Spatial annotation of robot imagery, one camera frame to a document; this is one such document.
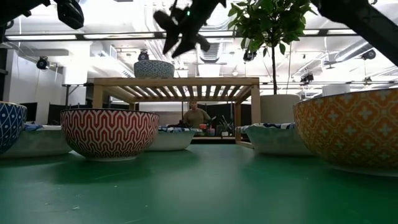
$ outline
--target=bowl on table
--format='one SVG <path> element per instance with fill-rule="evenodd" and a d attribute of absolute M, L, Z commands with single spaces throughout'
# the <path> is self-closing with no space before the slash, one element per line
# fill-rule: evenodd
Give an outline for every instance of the bowl on table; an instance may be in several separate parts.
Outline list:
<path fill-rule="evenodd" d="M 179 151 L 186 149 L 196 133 L 200 129 L 195 128 L 166 128 L 159 127 L 155 141 L 147 151 Z"/>
<path fill-rule="evenodd" d="M 136 78 L 173 78 L 174 65 L 160 60 L 141 60 L 134 64 Z"/>
<path fill-rule="evenodd" d="M 120 109 L 70 109 L 61 112 L 68 145 L 92 161 L 134 159 L 154 141 L 159 115 Z"/>
<path fill-rule="evenodd" d="M 294 119 L 304 144 L 332 167 L 398 176 L 398 89 L 303 101 Z"/>
<path fill-rule="evenodd" d="M 258 153 L 281 156 L 311 156 L 294 123 L 257 123 L 237 127 L 237 131 L 247 134 L 254 150 Z"/>
<path fill-rule="evenodd" d="M 0 158 L 58 156 L 71 150 L 61 126 L 26 124 L 19 140 Z"/>
<path fill-rule="evenodd" d="M 27 108 L 0 101 L 0 154 L 8 151 L 18 140 L 26 122 Z"/>

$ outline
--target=wooden slatted shelf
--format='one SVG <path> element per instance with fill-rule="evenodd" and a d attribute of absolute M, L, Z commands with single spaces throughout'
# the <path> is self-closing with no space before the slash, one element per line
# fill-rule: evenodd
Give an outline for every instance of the wooden slatted shelf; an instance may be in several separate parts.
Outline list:
<path fill-rule="evenodd" d="M 241 125 L 241 103 L 251 96 L 252 123 L 260 123 L 259 78 L 94 78 L 93 107 L 102 108 L 103 95 L 130 104 L 134 110 L 138 102 L 160 101 L 233 101 L 235 126 Z M 241 142 L 236 133 L 237 144 Z"/>

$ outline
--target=person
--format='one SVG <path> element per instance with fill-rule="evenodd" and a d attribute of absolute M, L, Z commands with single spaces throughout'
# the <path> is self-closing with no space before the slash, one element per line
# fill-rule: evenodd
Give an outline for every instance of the person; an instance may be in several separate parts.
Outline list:
<path fill-rule="evenodd" d="M 198 108 L 197 102 L 190 102 L 191 109 L 183 117 L 183 122 L 192 125 L 193 128 L 199 128 L 201 124 L 206 124 L 211 118 L 206 111 Z"/>

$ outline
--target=white planter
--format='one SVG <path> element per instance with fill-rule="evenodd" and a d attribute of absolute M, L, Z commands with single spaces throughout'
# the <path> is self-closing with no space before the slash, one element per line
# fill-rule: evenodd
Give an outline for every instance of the white planter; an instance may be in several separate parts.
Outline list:
<path fill-rule="evenodd" d="M 293 105 L 299 101 L 298 95 L 260 96 L 261 122 L 275 124 L 293 122 Z"/>

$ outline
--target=tree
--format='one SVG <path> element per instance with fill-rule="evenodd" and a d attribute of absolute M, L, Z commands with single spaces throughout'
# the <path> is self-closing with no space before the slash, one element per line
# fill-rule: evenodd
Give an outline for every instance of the tree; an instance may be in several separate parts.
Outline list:
<path fill-rule="evenodd" d="M 257 52 L 265 45 L 262 52 L 264 57 L 267 49 L 271 48 L 274 94 L 277 94 L 275 48 L 279 45 L 280 52 L 285 54 L 285 44 L 300 40 L 306 23 L 304 15 L 308 11 L 316 14 L 311 9 L 311 0 L 248 0 L 231 3 L 228 16 L 236 17 L 228 24 L 228 28 L 234 27 L 234 31 L 243 37 L 242 49 Z"/>

